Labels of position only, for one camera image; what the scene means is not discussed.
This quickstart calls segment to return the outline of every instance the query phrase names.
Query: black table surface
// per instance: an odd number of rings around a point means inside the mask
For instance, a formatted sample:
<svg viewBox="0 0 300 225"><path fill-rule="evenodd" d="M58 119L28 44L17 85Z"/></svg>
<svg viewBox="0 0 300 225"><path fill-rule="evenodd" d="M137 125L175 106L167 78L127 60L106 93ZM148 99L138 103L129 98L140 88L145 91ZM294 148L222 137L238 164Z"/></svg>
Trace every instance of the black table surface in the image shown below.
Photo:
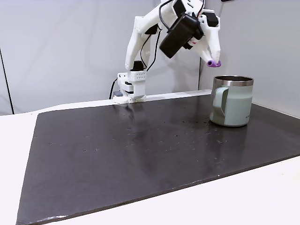
<svg viewBox="0 0 300 225"><path fill-rule="evenodd" d="M197 96L40 114L16 224L106 210L300 154L299 119L252 105L248 125L221 127L209 106L210 96Z"/></svg>

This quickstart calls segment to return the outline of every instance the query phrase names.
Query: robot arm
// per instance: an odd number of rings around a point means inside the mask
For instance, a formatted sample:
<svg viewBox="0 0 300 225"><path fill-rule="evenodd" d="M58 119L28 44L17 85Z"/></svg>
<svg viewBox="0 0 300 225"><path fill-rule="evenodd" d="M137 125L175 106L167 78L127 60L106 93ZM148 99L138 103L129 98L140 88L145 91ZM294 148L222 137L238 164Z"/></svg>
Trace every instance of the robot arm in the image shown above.
<svg viewBox="0 0 300 225"><path fill-rule="evenodd" d="M169 58L181 48L195 50L209 67L221 62L218 31L220 18L213 10L204 8L204 0L162 0L146 16L136 16L127 48L126 73L118 74L120 91L114 93L114 102L145 101L145 81L150 58L150 39L158 30L167 29L160 50ZM142 62L135 61L141 51Z"/></svg>
<svg viewBox="0 0 300 225"><path fill-rule="evenodd" d="M135 57L141 50L142 45L145 43L149 35L155 34L157 32L157 29L154 31L154 33L147 31L149 31L149 29L151 28L154 28L157 24L161 29L166 28L161 24L161 20L159 18L159 8L162 4L163 3L158 5L155 9L153 9L144 17L135 17L134 30L127 48L125 63L125 68L127 70L131 70L133 68ZM221 64L219 63L220 44L218 38L218 31L220 30L220 18L215 16L213 10L201 10L202 6L203 3L200 0L172 0L165 6L161 7L161 16L165 23L172 28L172 25L174 26L176 22L180 19L181 14L199 15L197 20L199 21L202 36L199 39L197 39L193 36L189 37L190 34L188 33L187 38L189 38L189 41L188 43L184 43L186 46L183 45L183 47L188 49L193 48L193 50L199 53L200 57L207 63L209 67L219 67ZM178 29L177 32L179 31L183 33L185 30ZM146 66L148 66L150 57L150 41L147 41L146 44L147 46L144 46L142 56L143 59L145 58ZM179 48L181 48L180 45L176 46L175 49L178 50Z"/></svg>

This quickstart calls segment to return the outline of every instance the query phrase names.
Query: green mug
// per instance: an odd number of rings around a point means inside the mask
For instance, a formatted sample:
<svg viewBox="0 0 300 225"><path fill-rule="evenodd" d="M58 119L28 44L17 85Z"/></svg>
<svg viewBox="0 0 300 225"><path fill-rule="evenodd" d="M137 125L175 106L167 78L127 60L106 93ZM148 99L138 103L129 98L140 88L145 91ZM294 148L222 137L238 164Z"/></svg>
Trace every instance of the green mug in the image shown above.
<svg viewBox="0 0 300 225"><path fill-rule="evenodd" d="M216 76L211 92L210 120L227 127L249 122L254 79L245 76Z"/></svg>

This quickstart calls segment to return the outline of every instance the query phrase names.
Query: gray wall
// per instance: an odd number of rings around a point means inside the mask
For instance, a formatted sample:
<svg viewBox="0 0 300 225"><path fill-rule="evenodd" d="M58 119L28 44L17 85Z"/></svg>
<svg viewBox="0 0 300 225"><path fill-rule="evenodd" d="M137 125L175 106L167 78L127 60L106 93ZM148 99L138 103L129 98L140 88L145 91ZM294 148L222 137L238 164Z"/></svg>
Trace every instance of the gray wall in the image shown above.
<svg viewBox="0 0 300 225"><path fill-rule="evenodd" d="M0 116L12 114L8 90L5 82L2 62L0 60Z"/></svg>
<svg viewBox="0 0 300 225"><path fill-rule="evenodd" d="M108 99L113 80L125 72L134 17L159 2L0 0L0 45L15 112ZM196 90L198 79L196 53L182 50L170 60L158 51L146 91Z"/></svg>
<svg viewBox="0 0 300 225"><path fill-rule="evenodd" d="M255 103L300 117L299 0L208 0L221 11L222 67L203 67L200 89L216 75L255 79Z"/></svg>

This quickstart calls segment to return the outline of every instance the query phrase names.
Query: purple gripper tip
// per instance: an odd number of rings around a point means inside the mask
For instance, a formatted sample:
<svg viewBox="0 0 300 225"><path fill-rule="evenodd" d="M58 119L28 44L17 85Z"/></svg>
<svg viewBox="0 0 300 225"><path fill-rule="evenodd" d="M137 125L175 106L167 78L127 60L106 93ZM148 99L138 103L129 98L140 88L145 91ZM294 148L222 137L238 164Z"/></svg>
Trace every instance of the purple gripper tip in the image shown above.
<svg viewBox="0 0 300 225"><path fill-rule="evenodd" d="M221 61L219 61L218 63L216 63L214 60L209 60L207 62L207 66L209 67L220 67L222 65Z"/></svg>

